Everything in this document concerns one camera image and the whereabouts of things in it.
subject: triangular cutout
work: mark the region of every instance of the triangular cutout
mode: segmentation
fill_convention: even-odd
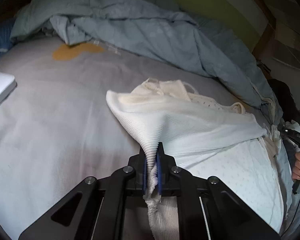
[[[81,200],[82,193],[75,194],[66,204],[64,204],[58,211],[56,211],[51,219],[65,227],[68,227],[74,216],[74,213]]]

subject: white wall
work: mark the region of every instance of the white wall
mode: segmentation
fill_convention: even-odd
[[[289,86],[296,106],[300,110],[300,70],[278,62],[271,57],[272,41],[268,43],[260,59],[271,69],[273,78],[283,81]]]

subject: cream colored garment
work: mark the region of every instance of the cream colored garment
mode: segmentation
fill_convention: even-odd
[[[108,91],[106,100],[146,154],[148,192],[144,199],[156,240],[178,239],[176,202],[152,194],[157,185],[159,141],[178,166],[194,176],[218,176],[279,231],[283,202],[276,171],[263,145],[266,130],[240,103],[221,106],[212,98],[187,92],[180,80],[153,79],[130,94]]]

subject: black cable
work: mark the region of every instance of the black cable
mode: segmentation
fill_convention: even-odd
[[[298,208],[299,208],[299,205],[300,205],[300,199],[299,199],[299,202],[298,202],[298,205],[297,205],[297,208],[296,208],[296,212],[294,213],[294,216],[292,218],[292,221],[290,223],[290,225],[288,226],[288,228],[283,232],[283,234],[281,235],[281,237],[288,231],[288,229],[290,228],[290,226],[292,225],[295,217],[296,217],[296,214],[297,214],[297,211],[298,211]]]

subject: silver screw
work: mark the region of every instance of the silver screw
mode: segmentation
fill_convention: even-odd
[[[178,166],[173,166],[173,167],[171,168],[171,170],[172,170],[174,173],[179,173],[179,172],[181,171],[181,168],[178,167]]]
[[[123,167],[123,171],[125,173],[129,173],[129,172],[133,171],[133,168],[131,166],[125,166],[125,167]]]
[[[85,183],[87,183],[87,184],[93,184],[94,182],[96,181],[96,178],[95,177],[92,177],[92,176],[90,176],[90,177],[87,177],[85,180],[84,180],[84,182]]]
[[[219,179],[218,179],[217,177],[215,177],[215,176],[211,176],[211,177],[209,178],[209,182],[210,182],[211,184],[217,184],[217,183],[219,182]]]

